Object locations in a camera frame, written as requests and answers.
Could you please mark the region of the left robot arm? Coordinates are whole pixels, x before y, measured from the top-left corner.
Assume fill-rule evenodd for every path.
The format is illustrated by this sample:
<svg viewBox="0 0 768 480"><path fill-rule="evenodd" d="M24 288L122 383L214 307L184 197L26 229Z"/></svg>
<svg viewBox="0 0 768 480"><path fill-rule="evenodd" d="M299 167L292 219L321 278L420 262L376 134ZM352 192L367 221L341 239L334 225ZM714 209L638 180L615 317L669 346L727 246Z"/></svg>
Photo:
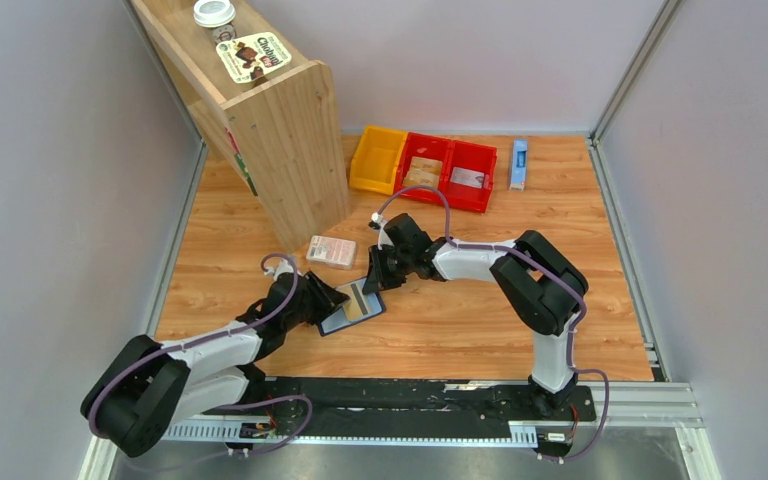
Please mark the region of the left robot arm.
<svg viewBox="0 0 768 480"><path fill-rule="evenodd" d="M266 399L256 362L281 347L293 328L319 325L349 300L312 272L276 273L266 296L224 327L181 341L131 338L87 393L80 413L94 435L131 458L194 415L230 405L256 413Z"/></svg>

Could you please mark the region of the gold credit card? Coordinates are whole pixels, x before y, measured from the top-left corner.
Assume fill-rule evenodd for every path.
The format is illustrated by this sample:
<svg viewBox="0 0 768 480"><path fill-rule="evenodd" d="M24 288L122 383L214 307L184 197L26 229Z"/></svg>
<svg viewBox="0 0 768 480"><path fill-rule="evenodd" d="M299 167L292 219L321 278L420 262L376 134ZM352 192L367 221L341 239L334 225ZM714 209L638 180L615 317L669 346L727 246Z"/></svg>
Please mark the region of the gold credit card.
<svg viewBox="0 0 768 480"><path fill-rule="evenodd" d="M349 323L365 321L385 311L378 293L366 294L363 292L365 282L366 279L361 278L337 288L339 292L349 297L349 301L343 305L343 313Z"/></svg>

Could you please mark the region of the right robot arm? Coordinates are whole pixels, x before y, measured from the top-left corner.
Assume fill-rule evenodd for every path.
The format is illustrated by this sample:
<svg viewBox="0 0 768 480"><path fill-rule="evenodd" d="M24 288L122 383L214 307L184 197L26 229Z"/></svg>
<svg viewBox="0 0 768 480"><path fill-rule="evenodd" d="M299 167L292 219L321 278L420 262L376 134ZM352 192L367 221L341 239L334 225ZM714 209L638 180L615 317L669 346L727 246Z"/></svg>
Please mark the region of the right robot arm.
<svg viewBox="0 0 768 480"><path fill-rule="evenodd" d="M570 325L585 311L589 285L542 234L527 230L518 238L470 243L442 236L436 240L408 214L370 225L379 233L369 248L365 294L401 287L410 275L438 282L476 280L496 284L518 318L534 334L535 362L529 382L533 410L552 419L571 402L576 373L570 366Z"/></svg>

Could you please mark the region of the navy blue card holder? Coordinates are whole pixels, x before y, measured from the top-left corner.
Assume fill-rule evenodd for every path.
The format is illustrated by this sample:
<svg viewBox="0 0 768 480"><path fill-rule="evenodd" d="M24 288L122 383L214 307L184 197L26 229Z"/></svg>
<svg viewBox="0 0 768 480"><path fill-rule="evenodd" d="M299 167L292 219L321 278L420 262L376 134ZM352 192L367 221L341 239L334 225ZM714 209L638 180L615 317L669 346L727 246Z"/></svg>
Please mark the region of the navy blue card holder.
<svg viewBox="0 0 768 480"><path fill-rule="evenodd" d="M334 334L334 333L336 333L338 331L347 329L347 328L349 328L351 326L360 324L361 322L349 323L346 320L346 317L345 317L345 315L343 313L343 307L342 307L339 311L337 311L336 313L334 313L333 315L328 317L326 320L324 320L318 326L318 330L319 330L320 335L325 337L325 336Z"/></svg>

